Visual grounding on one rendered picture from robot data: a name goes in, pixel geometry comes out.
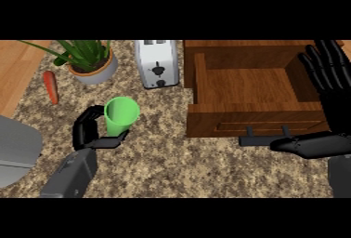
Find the brown wooden cabinet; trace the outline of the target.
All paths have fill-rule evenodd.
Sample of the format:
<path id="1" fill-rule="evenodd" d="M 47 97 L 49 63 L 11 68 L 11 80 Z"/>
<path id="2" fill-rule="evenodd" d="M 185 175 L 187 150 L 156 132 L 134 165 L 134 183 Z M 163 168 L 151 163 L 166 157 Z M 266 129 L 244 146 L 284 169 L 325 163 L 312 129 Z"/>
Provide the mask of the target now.
<path id="1" fill-rule="evenodd" d="M 184 87 L 193 87 L 194 55 L 209 69 L 282 68 L 312 40 L 184 40 Z"/>

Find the grey rounded appliance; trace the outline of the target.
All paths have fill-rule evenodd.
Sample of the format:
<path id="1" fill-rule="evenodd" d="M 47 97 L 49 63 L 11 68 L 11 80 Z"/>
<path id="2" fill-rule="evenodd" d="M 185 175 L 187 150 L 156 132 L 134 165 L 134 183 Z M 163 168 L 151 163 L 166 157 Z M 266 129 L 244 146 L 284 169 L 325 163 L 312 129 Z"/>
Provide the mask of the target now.
<path id="1" fill-rule="evenodd" d="M 27 174 L 41 150 L 39 131 L 0 115 L 0 188 L 7 187 Z"/>

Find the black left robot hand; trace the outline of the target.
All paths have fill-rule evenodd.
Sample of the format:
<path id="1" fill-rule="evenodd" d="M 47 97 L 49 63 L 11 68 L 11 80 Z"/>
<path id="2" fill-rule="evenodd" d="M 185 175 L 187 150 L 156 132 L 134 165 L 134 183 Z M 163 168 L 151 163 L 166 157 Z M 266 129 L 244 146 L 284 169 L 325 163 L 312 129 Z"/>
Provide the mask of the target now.
<path id="1" fill-rule="evenodd" d="M 91 149 L 114 149 L 126 138 L 128 131 L 122 132 L 116 137 L 98 137 L 98 129 L 95 119 L 104 114 L 101 105 L 89 106 L 77 118 L 72 126 L 72 147 L 75 151 L 85 148 Z"/>

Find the green potted plant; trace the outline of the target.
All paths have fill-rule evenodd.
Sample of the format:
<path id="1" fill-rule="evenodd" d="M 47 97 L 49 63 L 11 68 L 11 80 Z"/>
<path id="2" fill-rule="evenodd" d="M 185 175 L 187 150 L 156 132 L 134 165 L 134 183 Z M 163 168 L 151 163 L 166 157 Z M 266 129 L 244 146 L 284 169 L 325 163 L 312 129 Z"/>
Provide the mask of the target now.
<path id="1" fill-rule="evenodd" d="M 52 64 L 55 66 L 66 64 L 67 71 L 86 85 L 103 83 L 116 72 L 117 60 L 108 40 L 58 40 L 57 43 L 64 49 L 63 53 L 57 53 L 29 41 L 20 40 L 20 43 L 49 53 L 55 57 Z"/>

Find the brown wooden drawer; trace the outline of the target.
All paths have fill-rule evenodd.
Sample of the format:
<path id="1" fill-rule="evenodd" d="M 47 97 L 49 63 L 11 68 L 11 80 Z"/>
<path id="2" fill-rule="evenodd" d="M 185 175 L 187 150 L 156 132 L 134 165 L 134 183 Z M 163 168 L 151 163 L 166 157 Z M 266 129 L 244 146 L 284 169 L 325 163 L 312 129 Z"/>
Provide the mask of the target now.
<path id="1" fill-rule="evenodd" d="M 194 55 L 193 103 L 185 135 L 191 138 L 293 135 L 328 128 L 309 84 L 291 86 L 284 69 L 209 69 Z"/>

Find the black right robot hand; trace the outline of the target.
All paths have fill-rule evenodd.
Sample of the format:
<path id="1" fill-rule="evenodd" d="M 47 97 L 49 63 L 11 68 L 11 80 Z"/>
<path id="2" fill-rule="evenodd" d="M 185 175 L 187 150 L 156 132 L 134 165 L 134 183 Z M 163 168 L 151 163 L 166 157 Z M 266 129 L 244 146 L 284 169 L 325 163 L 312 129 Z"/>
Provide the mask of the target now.
<path id="1" fill-rule="evenodd" d="M 328 130 L 269 143 L 269 150 L 303 159 L 351 154 L 351 60 L 334 40 L 315 40 L 297 55 L 315 87 Z"/>

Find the orange carrot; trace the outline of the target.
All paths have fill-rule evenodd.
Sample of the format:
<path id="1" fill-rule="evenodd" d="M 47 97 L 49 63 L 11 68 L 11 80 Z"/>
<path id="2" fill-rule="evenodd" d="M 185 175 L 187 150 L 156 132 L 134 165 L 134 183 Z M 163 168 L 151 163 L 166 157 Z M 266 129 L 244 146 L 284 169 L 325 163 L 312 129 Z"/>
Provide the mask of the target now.
<path id="1" fill-rule="evenodd" d="M 58 95 L 57 95 L 55 77 L 51 71 L 44 71 L 42 80 L 48 92 L 49 101 L 52 104 L 55 104 L 58 102 Z"/>

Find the silver toaster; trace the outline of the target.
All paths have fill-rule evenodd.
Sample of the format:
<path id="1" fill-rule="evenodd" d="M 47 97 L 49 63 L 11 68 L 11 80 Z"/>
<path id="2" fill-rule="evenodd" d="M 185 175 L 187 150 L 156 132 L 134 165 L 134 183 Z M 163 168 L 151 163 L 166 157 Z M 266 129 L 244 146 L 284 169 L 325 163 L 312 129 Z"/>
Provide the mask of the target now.
<path id="1" fill-rule="evenodd" d="M 178 55 L 173 40 L 135 40 L 134 56 L 145 89 L 178 85 Z"/>

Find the green cup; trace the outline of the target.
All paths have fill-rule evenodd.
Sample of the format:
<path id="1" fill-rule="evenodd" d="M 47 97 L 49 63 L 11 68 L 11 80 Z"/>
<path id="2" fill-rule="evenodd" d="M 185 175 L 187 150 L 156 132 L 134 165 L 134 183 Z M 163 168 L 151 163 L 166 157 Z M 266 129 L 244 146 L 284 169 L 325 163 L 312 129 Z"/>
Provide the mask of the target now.
<path id="1" fill-rule="evenodd" d="M 139 115 L 139 106 L 128 97 L 116 97 L 104 105 L 107 135 L 117 137 L 131 127 Z"/>

